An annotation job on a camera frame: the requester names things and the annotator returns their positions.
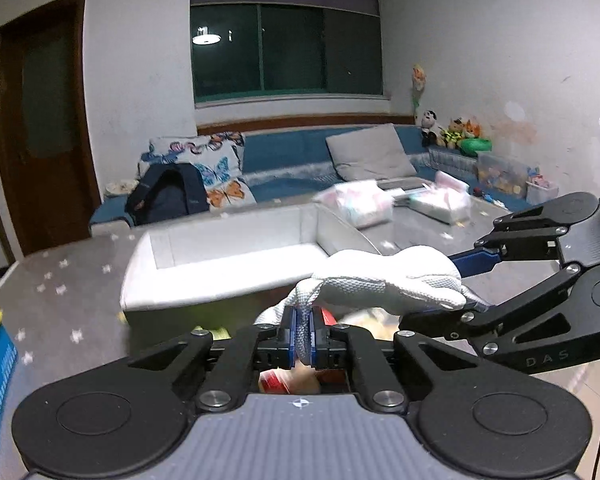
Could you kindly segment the grey cushion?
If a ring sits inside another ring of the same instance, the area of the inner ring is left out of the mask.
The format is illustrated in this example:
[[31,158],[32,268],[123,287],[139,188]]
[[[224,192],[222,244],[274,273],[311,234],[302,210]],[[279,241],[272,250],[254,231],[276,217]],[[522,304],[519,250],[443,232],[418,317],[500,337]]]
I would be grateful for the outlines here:
[[416,174],[393,124],[329,136],[326,144],[336,173],[347,182],[400,179]]

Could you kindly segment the pink tissue pack left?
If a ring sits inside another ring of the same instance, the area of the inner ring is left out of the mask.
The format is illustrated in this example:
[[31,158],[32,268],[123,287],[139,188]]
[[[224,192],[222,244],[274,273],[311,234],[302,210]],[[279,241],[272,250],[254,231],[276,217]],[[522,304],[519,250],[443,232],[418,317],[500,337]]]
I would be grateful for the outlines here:
[[312,198],[357,229],[392,220],[393,197],[374,180],[338,183]]

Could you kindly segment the panda plush toy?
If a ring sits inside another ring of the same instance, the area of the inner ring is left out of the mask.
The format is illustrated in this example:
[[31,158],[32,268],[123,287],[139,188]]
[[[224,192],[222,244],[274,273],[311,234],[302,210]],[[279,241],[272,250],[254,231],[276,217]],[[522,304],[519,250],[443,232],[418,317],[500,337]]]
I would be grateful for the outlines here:
[[445,128],[438,122],[437,114],[434,110],[427,110],[420,118],[420,140],[422,147],[429,148],[430,146],[446,147]]

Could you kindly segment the mermaid doll on wall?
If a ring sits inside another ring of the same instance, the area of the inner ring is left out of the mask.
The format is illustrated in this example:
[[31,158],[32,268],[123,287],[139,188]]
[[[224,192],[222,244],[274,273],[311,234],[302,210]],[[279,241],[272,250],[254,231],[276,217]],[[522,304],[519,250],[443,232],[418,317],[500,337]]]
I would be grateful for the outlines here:
[[413,115],[418,115],[420,99],[426,88],[426,72],[419,64],[414,64],[412,67],[412,107]]

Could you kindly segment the pink tissue pack right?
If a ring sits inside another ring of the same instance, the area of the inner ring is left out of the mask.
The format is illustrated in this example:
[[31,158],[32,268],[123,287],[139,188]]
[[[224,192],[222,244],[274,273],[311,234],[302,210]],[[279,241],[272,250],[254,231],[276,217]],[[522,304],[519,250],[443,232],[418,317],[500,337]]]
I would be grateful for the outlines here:
[[424,184],[422,189],[407,199],[411,210],[449,226],[470,217],[471,198],[469,185],[450,174],[437,171],[434,182]]

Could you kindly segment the yellow tiger plush toy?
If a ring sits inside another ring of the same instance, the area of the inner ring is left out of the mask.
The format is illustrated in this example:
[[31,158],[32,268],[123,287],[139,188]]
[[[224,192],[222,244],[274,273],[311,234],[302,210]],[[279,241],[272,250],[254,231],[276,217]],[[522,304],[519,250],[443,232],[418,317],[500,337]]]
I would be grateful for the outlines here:
[[463,118],[452,119],[448,128],[443,128],[438,136],[438,145],[449,150],[458,150],[460,142],[466,138],[466,122]]

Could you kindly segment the dark window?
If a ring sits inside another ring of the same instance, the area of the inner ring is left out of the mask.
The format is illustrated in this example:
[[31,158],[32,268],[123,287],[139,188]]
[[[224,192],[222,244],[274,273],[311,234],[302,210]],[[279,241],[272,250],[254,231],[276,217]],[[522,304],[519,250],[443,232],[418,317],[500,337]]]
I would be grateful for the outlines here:
[[379,0],[190,0],[199,102],[379,96]]

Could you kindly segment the grey cardboard storage box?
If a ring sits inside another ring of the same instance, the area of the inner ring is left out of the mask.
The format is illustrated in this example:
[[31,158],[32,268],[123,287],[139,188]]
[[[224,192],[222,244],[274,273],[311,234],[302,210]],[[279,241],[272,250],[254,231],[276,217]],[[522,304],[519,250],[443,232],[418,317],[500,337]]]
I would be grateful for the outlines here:
[[235,333],[345,249],[377,250],[316,203],[156,224],[137,242],[122,284],[131,347],[145,349],[195,327]]

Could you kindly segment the blue sofa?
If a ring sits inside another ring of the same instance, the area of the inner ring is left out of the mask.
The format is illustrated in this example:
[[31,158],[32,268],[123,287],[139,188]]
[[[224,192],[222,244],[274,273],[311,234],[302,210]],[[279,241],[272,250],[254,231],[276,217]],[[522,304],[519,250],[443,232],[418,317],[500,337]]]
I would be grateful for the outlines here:
[[[477,159],[442,148],[423,148],[419,128],[415,126],[394,128],[416,169],[416,177],[434,180],[434,172],[442,170],[471,186],[478,185]],[[255,204],[317,193],[341,182],[326,139],[360,129],[363,127],[300,129],[252,136],[242,133],[245,139],[242,174]],[[111,222],[122,222],[124,228],[134,226],[132,217],[124,210],[128,196],[105,198],[90,220],[92,235],[96,234],[96,228],[104,230]]]

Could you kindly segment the green plush toy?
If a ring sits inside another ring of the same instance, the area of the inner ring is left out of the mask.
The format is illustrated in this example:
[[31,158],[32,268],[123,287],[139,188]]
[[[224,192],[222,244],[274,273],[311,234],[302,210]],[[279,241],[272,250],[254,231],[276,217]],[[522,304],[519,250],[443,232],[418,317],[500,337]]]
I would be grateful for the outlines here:
[[466,138],[460,141],[458,148],[466,156],[477,157],[481,152],[490,152],[492,142],[483,138]]

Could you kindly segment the clear toy storage bin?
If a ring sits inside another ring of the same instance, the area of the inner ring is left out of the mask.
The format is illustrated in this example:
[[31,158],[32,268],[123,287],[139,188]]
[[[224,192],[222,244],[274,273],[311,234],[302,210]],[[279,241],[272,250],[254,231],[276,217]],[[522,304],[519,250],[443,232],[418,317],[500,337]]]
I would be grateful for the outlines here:
[[515,159],[479,152],[476,163],[478,180],[487,188],[525,198],[529,167]]

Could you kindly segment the pink tissue pack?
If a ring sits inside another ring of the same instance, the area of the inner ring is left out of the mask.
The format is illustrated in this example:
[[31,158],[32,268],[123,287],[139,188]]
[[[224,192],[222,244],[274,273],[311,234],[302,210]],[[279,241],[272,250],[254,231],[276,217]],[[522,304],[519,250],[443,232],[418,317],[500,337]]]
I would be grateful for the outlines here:
[[437,171],[434,182],[424,184],[422,189],[407,199],[411,210],[449,226],[470,217],[471,198],[469,185],[450,174]]
[[393,197],[374,180],[338,183],[312,198],[357,229],[392,220]]

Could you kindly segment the orange fox plush toy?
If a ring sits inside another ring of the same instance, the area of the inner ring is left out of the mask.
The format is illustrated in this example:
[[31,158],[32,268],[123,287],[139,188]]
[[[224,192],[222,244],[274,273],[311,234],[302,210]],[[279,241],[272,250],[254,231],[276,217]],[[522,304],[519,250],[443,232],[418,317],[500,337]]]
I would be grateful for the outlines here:
[[482,137],[481,125],[475,120],[468,118],[464,121],[464,138],[480,139]]

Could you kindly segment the red toy figure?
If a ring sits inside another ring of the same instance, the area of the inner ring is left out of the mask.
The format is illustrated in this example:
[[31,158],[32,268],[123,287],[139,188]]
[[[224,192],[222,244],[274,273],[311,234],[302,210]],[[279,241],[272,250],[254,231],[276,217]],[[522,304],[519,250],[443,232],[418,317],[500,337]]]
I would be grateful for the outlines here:
[[311,367],[274,368],[259,376],[259,391],[268,394],[319,394],[321,385]]

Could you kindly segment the white bowl on sofa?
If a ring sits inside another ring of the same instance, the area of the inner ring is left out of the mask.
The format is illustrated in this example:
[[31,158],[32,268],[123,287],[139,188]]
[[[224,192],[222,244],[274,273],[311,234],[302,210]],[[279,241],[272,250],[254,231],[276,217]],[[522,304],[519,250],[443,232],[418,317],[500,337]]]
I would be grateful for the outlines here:
[[136,179],[123,179],[120,181],[109,182],[105,186],[105,194],[108,197],[122,196],[131,194],[138,185]]

